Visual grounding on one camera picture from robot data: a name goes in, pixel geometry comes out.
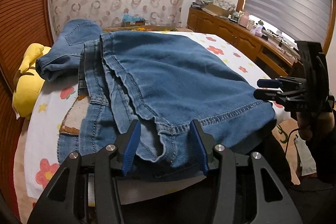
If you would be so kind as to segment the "right hand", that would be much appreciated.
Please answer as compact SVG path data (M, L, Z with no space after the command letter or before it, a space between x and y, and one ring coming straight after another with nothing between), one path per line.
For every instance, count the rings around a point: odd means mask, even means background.
M327 134L335 127L333 113L297 113L297 124L300 137L309 141L314 135Z

